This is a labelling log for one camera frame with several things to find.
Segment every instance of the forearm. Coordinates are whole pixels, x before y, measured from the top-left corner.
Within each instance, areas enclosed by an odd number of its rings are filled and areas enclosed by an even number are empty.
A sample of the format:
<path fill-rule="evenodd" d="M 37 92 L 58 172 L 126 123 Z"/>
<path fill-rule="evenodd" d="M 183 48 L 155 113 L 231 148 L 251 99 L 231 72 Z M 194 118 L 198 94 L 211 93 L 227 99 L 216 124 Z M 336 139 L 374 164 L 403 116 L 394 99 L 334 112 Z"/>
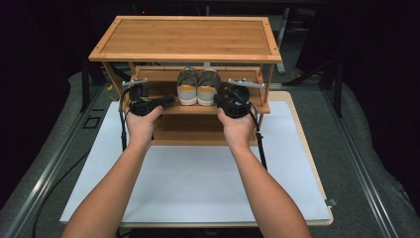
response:
<path fill-rule="evenodd" d="M 128 147 L 110 172 L 86 196 L 62 237 L 113 237 L 140 172 L 146 147 Z"/>
<path fill-rule="evenodd" d="M 310 237 L 300 210 L 249 148 L 231 149 L 257 224 L 265 238 Z"/>

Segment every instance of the black cable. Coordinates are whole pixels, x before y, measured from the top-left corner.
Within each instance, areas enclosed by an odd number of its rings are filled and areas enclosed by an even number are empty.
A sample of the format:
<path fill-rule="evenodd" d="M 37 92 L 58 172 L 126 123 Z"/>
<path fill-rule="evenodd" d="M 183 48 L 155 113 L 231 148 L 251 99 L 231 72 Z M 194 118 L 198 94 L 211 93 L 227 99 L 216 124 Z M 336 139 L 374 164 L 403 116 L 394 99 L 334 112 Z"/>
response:
<path fill-rule="evenodd" d="M 89 151 L 84 154 L 73 166 L 71 166 L 70 169 L 68 169 L 68 171 L 55 183 L 55 185 L 48 191 L 46 197 L 44 198 L 43 202 L 41 203 L 40 208 L 38 209 L 37 215 L 35 217 L 35 221 L 34 221 L 34 225 L 32 228 L 32 237 L 36 238 L 37 235 L 37 224 L 38 221 L 40 219 L 40 215 L 41 215 L 41 211 L 43 210 L 44 205 L 46 204 L 47 200 L 49 199 L 50 195 L 53 193 L 53 191 L 55 190 L 55 188 L 59 185 L 59 183 L 90 153 L 90 149 Z"/>
<path fill-rule="evenodd" d="M 263 152 L 263 135 L 260 133 L 260 125 L 259 125 L 259 122 L 258 122 L 257 117 L 256 117 L 256 115 L 258 114 L 256 106 L 253 103 L 251 103 L 250 101 L 245 102 L 244 99 L 242 99 L 242 97 L 240 95 L 238 95 L 238 93 L 236 93 L 231 88 L 226 88 L 226 90 L 229 91 L 230 93 L 234 94 L 235 97 L 237 97 L 243 105 L 246 105 L 245 108 L 247 109 L 247 112 L 253 118 L 254 124 L 256 124 L 256 136 L 257 136 L 257 143 L 259 145 L 260 159 L 262 160 L 263 167 L 268 171 L 268 168 L 266 166 L 266 161 L 265 161 L 265 154 Z M 251 111 L 251 107 L 247 106 L 247 105 L 252 105 L 254 107 L 254 110 L 256 111 L 256 115 L 254 115 L 254 113 Z"/>
<path fill-rule="evenodd" d="M 127 148 L 127 132 L 126 132 L 126 118 L 127 118 L 127 114 L 129 112 L 127 112 L 126 116 L 124 117 L 124 108 L 123 108 L 123 101 L 124 98 L 126 96 L 126 94 L 130 91 L 129 88 L 127 88 L 126 90 L 124 90 L 123 95 L 120 97 L 120 108 L 118 109 L 120 111 L 120 120 L 121 120 L 121 127 L 122 127 L 122 132 L 121 132 L 121 143 L 123 144 L 123 151 L 126 150 Z"/>

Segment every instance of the white paper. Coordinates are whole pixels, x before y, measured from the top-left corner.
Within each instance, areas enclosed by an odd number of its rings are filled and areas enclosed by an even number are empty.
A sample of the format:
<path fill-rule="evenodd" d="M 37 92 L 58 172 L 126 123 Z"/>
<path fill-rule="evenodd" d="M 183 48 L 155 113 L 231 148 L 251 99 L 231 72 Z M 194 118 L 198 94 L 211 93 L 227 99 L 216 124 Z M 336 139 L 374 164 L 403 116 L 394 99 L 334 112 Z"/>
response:
<path fill-rule="evenodd" d="M 284 101 L 269 103 L 262 143 L 268 171 L 294 199 L 307 221 L 330 213 Z M 252 147 L 259 158 L 258 147 Z M 107 112 L 60 221 L 66 222 L 122 152 L 118 103 Z M 255 222 L 227 147 L 152 146 L 142 166 L 122 223 Z"/>

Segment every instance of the shelf top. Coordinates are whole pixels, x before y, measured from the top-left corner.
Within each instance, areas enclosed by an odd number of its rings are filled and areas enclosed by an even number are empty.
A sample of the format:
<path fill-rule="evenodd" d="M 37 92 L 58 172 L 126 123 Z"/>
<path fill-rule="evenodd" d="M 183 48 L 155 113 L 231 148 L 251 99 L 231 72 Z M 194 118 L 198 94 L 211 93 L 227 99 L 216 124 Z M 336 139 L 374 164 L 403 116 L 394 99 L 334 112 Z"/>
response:
<path fill-rule="evenodd" d="M 117 16 L 89 59 L 281 62 L 267 17 Z"/>

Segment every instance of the wooden shelf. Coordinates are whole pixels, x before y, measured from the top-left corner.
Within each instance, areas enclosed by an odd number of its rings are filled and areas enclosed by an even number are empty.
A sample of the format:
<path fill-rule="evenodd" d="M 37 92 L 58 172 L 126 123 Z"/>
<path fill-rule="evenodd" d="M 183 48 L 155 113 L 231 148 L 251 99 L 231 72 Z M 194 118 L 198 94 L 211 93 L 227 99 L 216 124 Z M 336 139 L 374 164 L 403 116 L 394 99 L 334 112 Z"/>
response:
<path fill-rule="evenodd" d="M 248 81 L 263 83 L 263 77 L 260 74 L 259 67 L 227 67 L 215 66 L 204 67 L 196 66 L 195 69 L 202 71 L 206 68 L 213 68 L 218 70 L 222 84 L 219 94 L 224 94 L 224 88 L 233 86 L 227 81 L 229 78 L 242 79 L 246 78 Z M 179 73 L 183 70 L 182 66 L 136 66 L 136 73 L 132 78 L 144 79 L 147 78 L 149 82 L 145 83 L 150 89 L 150 98 L 162 97 L 165 95 L 176 95 L 176 80 Z M 260 114 L 268 114 L 268 103 L 264 102 L 265 88 L 249 88 L 250 101 L 257 107 Z M 192 106 L 183 106 L 179 103 L 176 96 L 176 103 L 165 107 L 163 114 L 216 114 L 217 107 L 201 106 L 198 103 Z"/>
<path fill-rule="evenodd" d="M 222 77 L 219 94 L 233 86 L 229 78 L 263 83 L 262 67 L 269 63 L 267 87 L 281 56 L 267 17 L 117 16 L 91 52 L 102 61 L 115 88 L 123 88 L 111 62 L 127 62 L 133 78 L 147 78 L 150 98 L 176 95 L 176 80 L 183 66 L 135 66 L 136 62 L 226 62 L 259 66 L 195 66 L 214 68 Z M 249 88 L 250 101 L 259 114 L 268 114 L 268 90 Z M 252 145 L 256 138 L 250 139 Z M 164 108 L 157 120 L 155 145 L 226 145 L 217 107 L 183 106 L 178 101 Z"/>

